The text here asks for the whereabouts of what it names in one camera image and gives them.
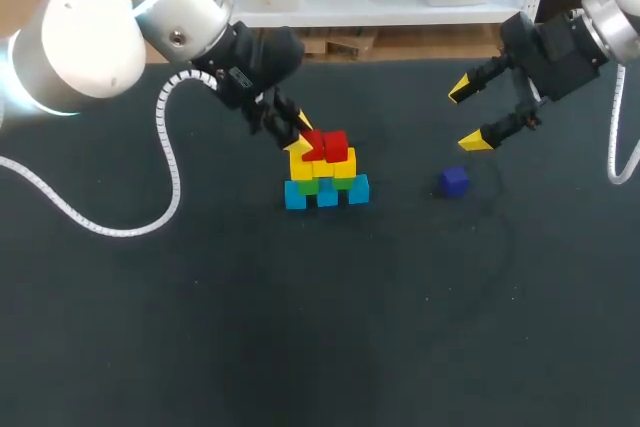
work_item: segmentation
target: toy block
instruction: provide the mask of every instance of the toy block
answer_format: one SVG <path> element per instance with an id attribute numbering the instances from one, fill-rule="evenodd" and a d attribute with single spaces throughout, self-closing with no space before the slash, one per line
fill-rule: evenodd
<path id="1" fill-rule="evenodd" d="M 302 156 L 290 153 L 289 168 L 291 170 L 291 180 L 312 180 L 313 165 L 311 162 L 304 162 Z"/>
<path id="2" fill-rule="evenodd" d="M 445 197 L 459 198 L 464 196 L 470 184 L 469 177 L 463 167 L 445 169 L 440 174 L 440 188 Z"/>
<path id="3" fill-rule="evenodd" d="M 333 188 L 332 179 L 320 179 L 320 192 L 316 196 L 318 207 L 336 207 L 338 191 Z"/>
<path id="4" fill-rule="evenodd" d="M 284 205 L 287 210 L 305 210 L 307 198 L 298 192 L 298 183 L 287 180 L 284 183 Z"/>
<path id="5" fill-rule="evenodd" d="M 303 180 L 298 182 L 297 184 L 298 193 L 300 195 L 318 195 L 318 192 L 320 192 L 320 183 L 318 182 L 318 179 Z"/>
<path id="6" fill-rule="evenodd" d="M 351 190 L 355 179 L 339 179 L 335 177 L 333 180 L 333 188 L 336 190 Z"/>
<path id="7" fill-rule="evenodd" d="M 349 204 L 369 203 L 369 178 L 366 174 L 358 175 L 353 181 L 353 187 L 349 191 Z"/>
<path id="8" fill-rule="evenodd" d="M 337 132 L 326 132 L 324 138 L 324 158 L 330 164 L 345 162 L 349 158 L 349 141 L 347 134 L 340 130 Z"/>
<path id="9" fill-rule="evenodd" d="M 313 176 L 315 178 L 333 177 L 334 164 L 329 164 L 326 160 L 315 160 L 313 164 Z"/>
<path id="10" fill-rule="evenodd" d="M 353 179 L 356 176 L 356 149 L 349 147 L 348 157 L 345 162 L 338 162 L 333 165 L 336 179 Z"/>
<path id="11" fill-rule="evenodd" d="M 322 139 L 322 132 L 319 130 L 308 130 L 301 132 L 302 136 L 311 144 L 313 150 L 307 152 L 302 156 L 302 160 L 305 162 L 311 162 L 313 160 L 324 160 L 324 141 Z"/>

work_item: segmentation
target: red block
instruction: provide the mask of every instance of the red block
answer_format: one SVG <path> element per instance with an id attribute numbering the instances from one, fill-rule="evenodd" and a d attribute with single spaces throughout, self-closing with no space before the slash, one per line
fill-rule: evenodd
<path id="1" fill-rule="evenodd" d="M 319 130 L 307 130 L 301 132 L 302 136 L 311 144 L 313 150 L 302 156 L 305 162 L 314 160 L 324 160 L 324 143 L 322 142 L 322 132 Z"/>
<path id="2" fill-rule="evenodd" d="M 324 157 L 329 164 L 345 162 L 349 158 L 349 141 L 343 130 L 324 134 Z"/>

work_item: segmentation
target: blue block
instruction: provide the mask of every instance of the blue block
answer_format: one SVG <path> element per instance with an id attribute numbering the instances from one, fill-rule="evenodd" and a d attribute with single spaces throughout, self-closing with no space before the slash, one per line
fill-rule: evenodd
<path id="1" fill-rule="evenodd" d="M 349 204 L 368 204 L 369 203 L 369 178 L 366 174 L 356 176 L 353 181 L 353 187 L 349 191 Z"/>
<path id="2" fill-rule="evenodd" d="M 307 198 L 300 195 L 298 183 L 287 180 L 284 183 L 284 205 L 287 210 L 305 210 L 307 208 Z"/>
<path id="3" fill-rule="evenodd" d="M 445 169 L 440 174 L 440 188 L 445 197 L 459 198 L 464 196 L 469 189 L 471 182 L 464 167 L 452 167 Z"/>
<path id="4" fill-rule="evenodd" d="M 332 179 L 320 179 L 320 192 L 317 195 L 318 207 L 336 207 L 338 191 L 333 188 Z"/>

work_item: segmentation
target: dark table surface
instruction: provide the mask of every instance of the dark table surface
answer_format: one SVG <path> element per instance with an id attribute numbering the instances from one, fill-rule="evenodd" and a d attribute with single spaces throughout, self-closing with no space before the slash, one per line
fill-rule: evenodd
<path id="1" fill-rule="evenodd" d="M 282 153 L 198 84 L 170 104 L 185 194 L 157 233 L 85 232 L 0 170 L 0 425 L 640 425 L 640 176 L 606 178 L 614 72 L 472 156 L 457 140 L 514 98 L 505 78 L 450 105 L 468 65 L 308 65 L 287 84 L 348 131 L 369 206 L 286 212 Z M 0 152 L 96 222 L 154 220 L 171 72 Z M 469 195 L 431 195 L 461 164 Z"/>

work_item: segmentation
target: cable wrap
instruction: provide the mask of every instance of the cable wrap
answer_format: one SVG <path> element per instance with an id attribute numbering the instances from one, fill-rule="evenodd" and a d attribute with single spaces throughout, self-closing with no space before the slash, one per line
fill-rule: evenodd
<path id="1" fill-rule="evenodd" d="M 633 153 L 622 170 L 620 175 L 616 174 L 616 153 L 618 149 L 618 124 L 620 122 L 620 108 L 622 106 L 622 97 L 624 93 L 624 81 L 626 68 L 624 65 L 618 65 L 618 74 L 616 77 L 616 90 L 613 95 L 613 109 L 611 112 L 611 129 L 609 131 L 609 158 L 607 163 L 607 174 L 611 183 L 622 185 L 631 178 L 634 170 L 640 162 L 640 141 L 636 144 Z"/>
<path id="2" fill-rule="evenodd" d="M 78 211 L 76 211 L 73 207 L 71 207 L 51 187 L 49 187 L 49 185 L 44 180 L 42 180 L 24 165 L 19 164 L 18 162 L 6 157 L 0 157 L 0 166 L 6 167 L 16 174 L 24 177 L 27 181 L 38 188 L 44 195 L 46 195 L 51 200 L 51 202 L 53 202 L 56 207 L 58 207 L 62 212 L 70 217 L 71 220 L 81 225 L 85 229 L 90 230 L 91 232 L 108 237 L 124 238 L 139 237 L 141 235 L 145 235 L 158 230 L 160 227 L 169 222 L 169 220 L 171 220 L 171 218 L 174 216 L 174 214 L 178 210 L 178 205 L 180 204 L 181 197 L 180 172 L 178 170 L 178 164 L 176 162 L 173 148 L 171 147 L 171 142 L 169 141 L 169 136 L 167 134 L 167 128 L 165 124 L 165 111 L 169 96 L 171 95 L 173 90 L 182 82 L 191 79 L 203 82 L 212 90 L 217 90 L 218 88 L 215 78 L 199 70 L 184 70 L 179 74 L 171 77 L 171 79 L 169 79 L 169 81 L 163 86 L 162 91 L 160 92 L 160 95 L 158 97 L 158 102 L 156 103 L 156 127 L 158 130 L 158 138 L 167 159 L 167 165 L 169 166 L 169 173 L 171 175 L 171 202 L 169 203 L 169 207 L 167 208 L 165 213 L 160 218 L 144 227 L 123 230 L 112 229 L 109 227 L 98 225 L 95 222 L 90 221 L 89 219 L 81 215 Z M 1 100 L 2 99 L 0 99 L 0 125 L 2 124 L 2 118 L 4 114 L 4 107 L 1 103 Z"/>

